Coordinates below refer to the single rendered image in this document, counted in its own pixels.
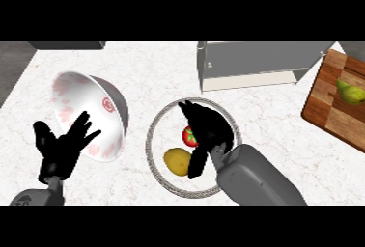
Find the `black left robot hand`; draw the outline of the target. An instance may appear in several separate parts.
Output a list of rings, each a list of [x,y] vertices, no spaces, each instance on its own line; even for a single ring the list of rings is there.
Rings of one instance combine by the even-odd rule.
[[[98,130],[88,134],[92,122],[90,114],[83,112],[76,119],[67,133],[57,137],[49,125],[43,121],[33,124],[36,148],[43,155],[39,181],[49,183],[52,177],[67,180],[71,176],[82,150],[102,134]]]

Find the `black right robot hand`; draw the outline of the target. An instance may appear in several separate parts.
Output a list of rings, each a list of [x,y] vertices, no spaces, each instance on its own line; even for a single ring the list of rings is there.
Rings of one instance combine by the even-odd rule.
[[[212,108],[192,103],[189,100],[181,102],[179,107],[198,143],[188,166],[188,178],[194,179],[203,174],[207,157],[215,147],[221,148],[219,155],[225,155],[231,151],[234,131],[223,115]]]

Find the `dark grey appliance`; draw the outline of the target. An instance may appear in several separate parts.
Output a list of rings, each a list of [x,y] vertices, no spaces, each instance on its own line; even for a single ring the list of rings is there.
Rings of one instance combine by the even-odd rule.
[[[39,50],[101,50],[104,41],[31,41],[31,46]]]

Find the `wooden cutting board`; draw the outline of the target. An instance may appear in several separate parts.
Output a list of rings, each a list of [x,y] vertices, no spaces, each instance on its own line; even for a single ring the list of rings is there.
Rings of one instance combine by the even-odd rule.
[[[308,94],[303,119],[365,152],[365,102],[342,99],[337,80],[365,90],[365,62],[330,49]]]

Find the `grey tiered shelf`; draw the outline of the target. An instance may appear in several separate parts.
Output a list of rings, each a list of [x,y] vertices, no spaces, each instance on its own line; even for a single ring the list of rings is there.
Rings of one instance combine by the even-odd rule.
[[[333,41],[201,41],[201,91],[297,84],[333,45]]]

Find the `white bowl with red pattern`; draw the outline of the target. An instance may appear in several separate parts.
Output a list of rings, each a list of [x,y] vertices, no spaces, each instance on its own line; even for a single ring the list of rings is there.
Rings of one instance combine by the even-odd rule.
[[[88,134],[98,130],[102,134],[82,153],[102,163],[113,162],[123,151],[129,128],[129,106],[116,86],[93,75],[67,70],[54,80],[52,103],[62,132],[88,112],[92,123]]]

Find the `green pear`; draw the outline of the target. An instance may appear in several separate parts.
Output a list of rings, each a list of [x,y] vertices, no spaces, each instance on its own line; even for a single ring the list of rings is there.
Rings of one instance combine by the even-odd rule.
[[[340,97],[348,104],[359,105],[365,102],[365,90],[349,85],[343,80],[337,80]]]

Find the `red tomato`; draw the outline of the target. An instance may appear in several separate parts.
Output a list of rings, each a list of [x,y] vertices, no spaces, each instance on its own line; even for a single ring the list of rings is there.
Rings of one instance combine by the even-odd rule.
[[[197,139],[195,139],[195,136],[192,134],[192,129],[191,129],[191,126],[188,126],[185,129],[184,129],[184,132],[182,132],[182,140],[184,140],[184,143],[195,148],[198,146],[198,142],[197,142]]]

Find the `yellow potato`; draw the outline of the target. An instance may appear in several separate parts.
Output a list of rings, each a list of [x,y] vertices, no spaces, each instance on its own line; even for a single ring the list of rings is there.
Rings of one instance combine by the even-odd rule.
[[[169,149],[164,153],[164,162],[172,173],[181,177],[188,175],[191,153],[182,148]]]

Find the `round white placemat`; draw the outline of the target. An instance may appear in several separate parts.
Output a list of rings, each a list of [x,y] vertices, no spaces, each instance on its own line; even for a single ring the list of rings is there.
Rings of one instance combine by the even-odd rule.
[[[147,132],[145,155],[150,171],[161,186],[184,198],[203,199],[222,191],[218,186],[218,172],[212,158],[207,158],[203,175],[195,179],[175,175],[164,162],[164,154],[169,149],[181,148],[188,152],[194,151],[194,148],[184,143],[184,129],[188,127],[188,120],[179,107],[179,103],[188,100],[223,115],[234,132],[232,146],[237,147],[243,144],[238,124],[223,107],[210,99],[188,97],[173,101],[158,112]]]

